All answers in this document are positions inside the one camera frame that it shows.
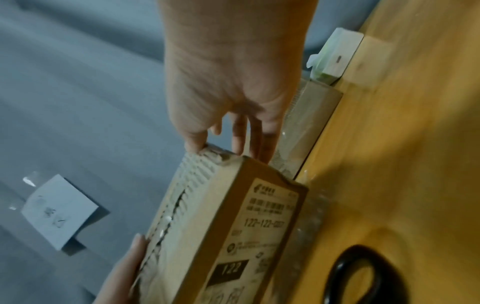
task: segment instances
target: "wooden table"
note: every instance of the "wooden table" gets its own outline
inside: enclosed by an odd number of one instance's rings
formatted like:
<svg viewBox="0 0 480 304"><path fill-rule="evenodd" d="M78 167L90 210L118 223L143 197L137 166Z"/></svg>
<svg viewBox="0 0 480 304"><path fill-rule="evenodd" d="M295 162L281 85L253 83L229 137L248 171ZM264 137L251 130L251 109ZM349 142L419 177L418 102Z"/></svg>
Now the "wooden table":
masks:
<svg viewBox="0 0 480 304"><path fill-rule="evenodd" d="M365 244L400 270L411 303L479 303L480 1L382 0L361 31L298 178L332 203L290 302L320 303L334 260Z"/></svg>

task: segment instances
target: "black label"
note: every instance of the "black label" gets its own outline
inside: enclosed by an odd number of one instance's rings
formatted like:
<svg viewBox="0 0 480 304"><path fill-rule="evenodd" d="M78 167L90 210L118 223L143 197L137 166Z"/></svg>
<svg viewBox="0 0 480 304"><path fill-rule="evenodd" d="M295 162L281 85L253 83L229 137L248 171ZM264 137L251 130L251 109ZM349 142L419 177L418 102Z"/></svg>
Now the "black label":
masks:
<svg viewBox="0 0 480 304"><path fill-rule="evenodd" d="M210 280L208 280L206 286L208 287L239 279L242 276L242 273L248 262L249 260L246 259L243 261L218 264L213 270Z"/></svg>

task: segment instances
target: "white card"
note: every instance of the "white card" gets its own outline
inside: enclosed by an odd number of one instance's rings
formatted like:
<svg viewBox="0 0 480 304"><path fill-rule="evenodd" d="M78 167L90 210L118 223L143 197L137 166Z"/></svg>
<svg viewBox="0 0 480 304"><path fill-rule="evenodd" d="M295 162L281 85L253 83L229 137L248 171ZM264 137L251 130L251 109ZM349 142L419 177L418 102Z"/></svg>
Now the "white card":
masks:
<svg viewBox="0 0 480 304"><path fill-rule="evenodd" d="M57 174L30 195L21 213L56 250L61 250L97 208Z"/></svg>

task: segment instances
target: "finger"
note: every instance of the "finger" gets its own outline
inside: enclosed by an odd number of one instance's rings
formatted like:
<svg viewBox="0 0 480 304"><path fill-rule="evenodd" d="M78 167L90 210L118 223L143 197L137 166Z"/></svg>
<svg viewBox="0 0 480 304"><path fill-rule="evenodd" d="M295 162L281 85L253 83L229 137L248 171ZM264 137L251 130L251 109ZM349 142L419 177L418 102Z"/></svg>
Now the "finger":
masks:
<svg viewBox="0 0 480 304"><path fill-rule="evenodd" d="M198 133L181 133L185 140L185 150L192 153L199 153L207 143L209 133L205 130Z"/></svg>
<svg viewBox="0 0 480 304"><path fill-rule="evenodd" d="M115 265L103 283L94 304L127 303L130 287L134 282L137 268L142 261L147 241L143 235L137 234L130 249Z"/></svg>
<svg viewBox="0 0 480 304"><path fill-rule="evenodd" d="M262 139L258 159L268 164L274 155L282 129L282 119L262 122Z"/></svg>
<svg viewBox="0 0 480 304"><path fill-rule="evenodd" d="M248 120L250 121L250 157L258 159L262 145L262 122L253 116L249 116Z"/></svg>
<svg viewBox="0 0 480 304"><path fill-rule="evenodd" d="M231 150L241 155L245 146L245 135L247 134L247 117L245 115L229 113L232 124Z"/></svg>
<svg viewBox="0 0 480 304"><path fill-rule="evenodd" d="M214 134L214 135L220 135L222 133L222 121L220 120L219 122L217 122L216 124L214 124L213 126L210 127L210 131Z"/></svg>

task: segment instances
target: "person's hand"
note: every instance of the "person's hand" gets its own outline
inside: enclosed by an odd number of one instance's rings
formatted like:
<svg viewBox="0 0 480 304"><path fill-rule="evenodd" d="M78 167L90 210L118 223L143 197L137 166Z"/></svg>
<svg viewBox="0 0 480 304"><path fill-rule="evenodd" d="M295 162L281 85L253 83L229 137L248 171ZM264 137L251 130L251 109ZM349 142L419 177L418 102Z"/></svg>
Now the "person's hand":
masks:
<svg viewBox="0 0 480 304"><path fill-rule="evenodd" d="M147 241L137 234L130 249L106 278L93 304L127 304L138 266L145 255Z"/></svg>
<svg viewBox="0 0 480 304"><path fill-rule="evenodd" d="M268 163L301 74L316 0L159 0L170 120L188 151L232 121L232 150Z"/></svg>

